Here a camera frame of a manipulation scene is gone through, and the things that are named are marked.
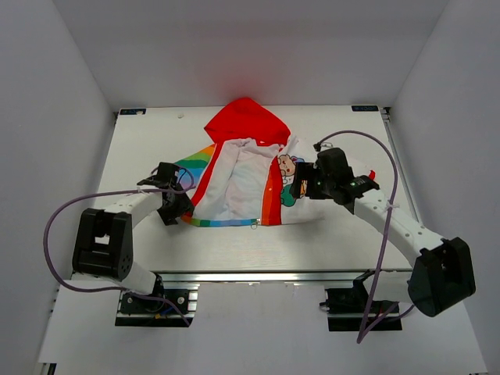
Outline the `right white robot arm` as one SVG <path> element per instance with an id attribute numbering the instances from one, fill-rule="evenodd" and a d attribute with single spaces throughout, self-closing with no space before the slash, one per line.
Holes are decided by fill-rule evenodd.
<path id="1" fill-rule="evenodd" d="M 357 278 L 352 300 L 358 309 L 369 312 L 387 300 L 409 303 L 434 317 L 476 292 L 469 245 L 427 229 L 391 203 L 372 177 L 353 173 L 341 149 L 319 152 L 315 162 L 300 162 L 291 194 L 333 200 L 383 234 L 411 266 L 406 273 L 378 270 Z"/>

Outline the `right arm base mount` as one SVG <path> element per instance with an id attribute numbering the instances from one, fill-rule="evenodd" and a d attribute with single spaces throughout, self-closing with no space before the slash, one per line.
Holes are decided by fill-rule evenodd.
<path id="1" fill-rule="evenodd" d="M 319 308 L 327 314 L 328 330 L 334 333 L 354 333 L 359 331 L 363 313 L 368 301 L 370 288 L 363 282 L 374 275 L 373 270 L 364 272 L 320 272 L 319 275 L 325 290 L 325 299 Z M 367 318 L 366 327 L 374 323 L 395 302 L 373 299 Z M 402 318 L 399 304 L 388 313 L 372 331 L 402 331 Z"/>

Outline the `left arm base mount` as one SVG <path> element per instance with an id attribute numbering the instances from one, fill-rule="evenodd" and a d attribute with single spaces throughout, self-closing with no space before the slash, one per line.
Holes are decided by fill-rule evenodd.
<path id="1" fill-rule="evenodd" d="M 116 310 L 116 327 L 188 328 L 195 316 L 198 285 L 165 284 L 162 301 L 134 297 L 130 292 L 120 295 Z"/>

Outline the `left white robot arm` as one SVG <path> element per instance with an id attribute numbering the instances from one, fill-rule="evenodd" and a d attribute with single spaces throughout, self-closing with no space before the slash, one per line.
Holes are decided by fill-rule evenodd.
<path id="1" fill-rule="evenodd" d="M 80 216 L 72 266 L 77 273 L 110 280 L 138 294 L 149 312 L 161 309 L 165 292 L 158 276 L 134 261 L 134 228 L 156 213 L 166 226 L 194 211 L 188 192 L 195 177 L 188 169 L 161 162 L 138 189 L 104 209 L 85 209 Z"/>

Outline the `red white rainbow kids jacket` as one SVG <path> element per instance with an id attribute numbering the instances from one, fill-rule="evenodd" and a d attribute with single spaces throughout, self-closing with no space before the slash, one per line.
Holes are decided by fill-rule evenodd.
<path id="1" fill-rule="evenodd" d="M 276 226 L 321 220 L 326 207 L 291 194 L 301 163 L 316 161 L 313 148 L 277 116 L 250 98 L 224 106 L 205 126 L 212 144 L 177 161 L 188 172 L 181 186 L 194 209 L 182 220 L 195 227 Z"/>

